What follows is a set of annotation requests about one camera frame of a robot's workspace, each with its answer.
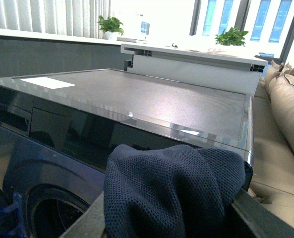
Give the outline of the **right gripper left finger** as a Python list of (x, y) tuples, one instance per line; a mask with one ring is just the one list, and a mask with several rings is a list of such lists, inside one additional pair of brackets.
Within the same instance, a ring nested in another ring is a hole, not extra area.
[(97, 197), (88, 210), (60, 236), (60, 238), (106, 237), (103, 192)]

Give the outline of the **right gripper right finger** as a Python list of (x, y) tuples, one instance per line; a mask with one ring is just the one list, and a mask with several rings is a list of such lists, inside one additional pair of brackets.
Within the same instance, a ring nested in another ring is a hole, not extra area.
[(294, 195), (275, 194), (262, 203), (239, 192), (231, 204), (232, 238), (294, 238)]

